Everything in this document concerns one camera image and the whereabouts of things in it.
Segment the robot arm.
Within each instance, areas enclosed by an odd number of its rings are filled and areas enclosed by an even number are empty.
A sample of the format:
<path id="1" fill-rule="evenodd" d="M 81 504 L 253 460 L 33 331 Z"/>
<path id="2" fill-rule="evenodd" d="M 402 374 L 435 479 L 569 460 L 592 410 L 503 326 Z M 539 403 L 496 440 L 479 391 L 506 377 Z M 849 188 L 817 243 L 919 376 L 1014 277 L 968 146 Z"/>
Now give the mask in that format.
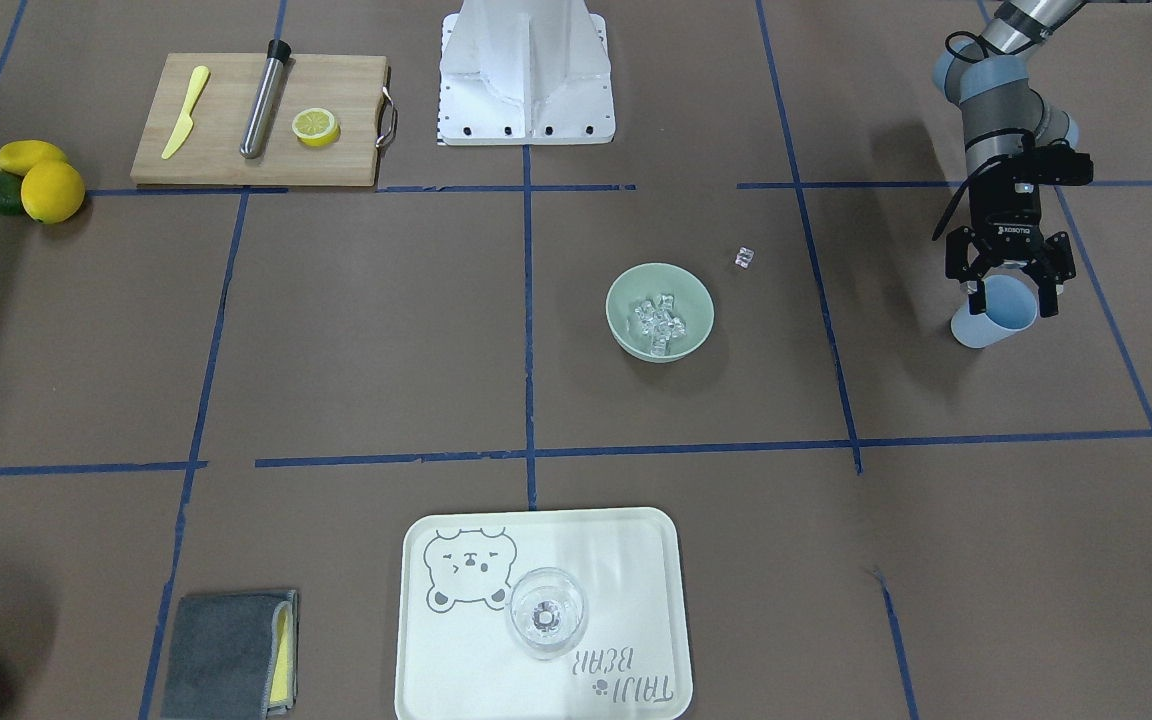
<path id="1" fill-rule="evenodd" d="M 967 179 L 935 225 L 945 274 L 968 296 L 970 314 L 990 306 L 987 275 L 1020 270 L 1036 286 L 1038 314 L 1059 313 L 1076 275 L 1066 233 L 1043 233 L 1044 185 L 1087 185 L 1094 162 L 1079 127 L 1030 86 L 1028 61 L 1082 10 L 1079 1 L 1005 1 L 978 33 L 946 37 L 933 78 L 963 123 Z"/>

